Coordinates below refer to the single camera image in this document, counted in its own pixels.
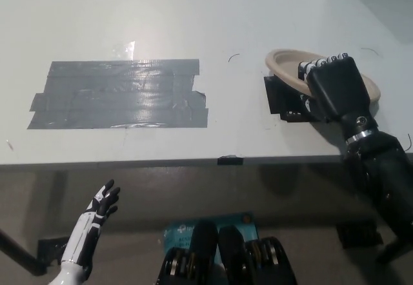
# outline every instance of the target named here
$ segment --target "black bracket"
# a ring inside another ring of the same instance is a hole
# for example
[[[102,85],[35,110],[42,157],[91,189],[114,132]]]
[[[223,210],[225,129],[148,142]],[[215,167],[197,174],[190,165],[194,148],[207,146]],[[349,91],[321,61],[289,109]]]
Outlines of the black bracket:
[[[50,266],[54,260],[60,265],[68,241],[69,237],[39,240],[37,259],[47,266]]]
[[[285,84],[278,76],[264,77],[264,83],[271,114],[279,114],[283,121],[289,123],[318,121],[304,108],[299,92]]]

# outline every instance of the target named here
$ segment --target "metal bar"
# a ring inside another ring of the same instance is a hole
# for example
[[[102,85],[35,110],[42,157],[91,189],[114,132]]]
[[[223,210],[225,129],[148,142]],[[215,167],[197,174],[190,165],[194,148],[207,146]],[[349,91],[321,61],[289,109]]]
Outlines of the metal bar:
[[[47,267],[41,261],[31,256],[16,241],[0,230],[0,251],[13,259],[16,263],[29,271],[32,275],[46,274]]]

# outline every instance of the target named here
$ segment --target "tape strip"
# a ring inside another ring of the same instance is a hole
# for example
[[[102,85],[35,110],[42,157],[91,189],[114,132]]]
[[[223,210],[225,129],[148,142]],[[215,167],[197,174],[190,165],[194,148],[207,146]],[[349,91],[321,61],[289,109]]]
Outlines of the tape strip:
[[[137,77],[164,75],[199,75],[199,59],[140,61],[54,61],[52,77]]]
[[[208,109],[36,112],[28,129],[204,128]]]
[[[163,77],[49,77],[45,93],[67,94],[84,90],[99,92],[170,92],[174,86],[174,78]],[[185,77],[190,84],[194,77]]]
[[[205,108],[205,100],[205,96],[198,92],[191,92],[179,99],[165,92],[106,93],[85,90],[68,95],[37,93],[30,111],[202,109]]]

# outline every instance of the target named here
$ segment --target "white robotic hand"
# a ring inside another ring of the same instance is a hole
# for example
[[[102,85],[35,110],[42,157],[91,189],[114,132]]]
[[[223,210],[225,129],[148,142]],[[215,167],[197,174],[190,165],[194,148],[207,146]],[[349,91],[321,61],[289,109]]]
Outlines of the white robotic hand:
[[[119,187],[110,180],[90,201],[86,211],[77,220],[61,260],[61,272],[51,285],[78,285],[87,280],[92,272],[92,258],[101,227],[109,216],[117,211],[113,206],[119,200]]]

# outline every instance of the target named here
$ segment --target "black stand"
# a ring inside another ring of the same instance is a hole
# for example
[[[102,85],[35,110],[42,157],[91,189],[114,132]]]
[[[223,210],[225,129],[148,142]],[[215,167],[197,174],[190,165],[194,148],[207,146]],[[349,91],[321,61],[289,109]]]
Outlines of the black stand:
[[[380,264],[388,264],[392,260],[403,256],[412,250],[412,245],[400,239],[388,244],[386,248],[377,256],[376,262]]]

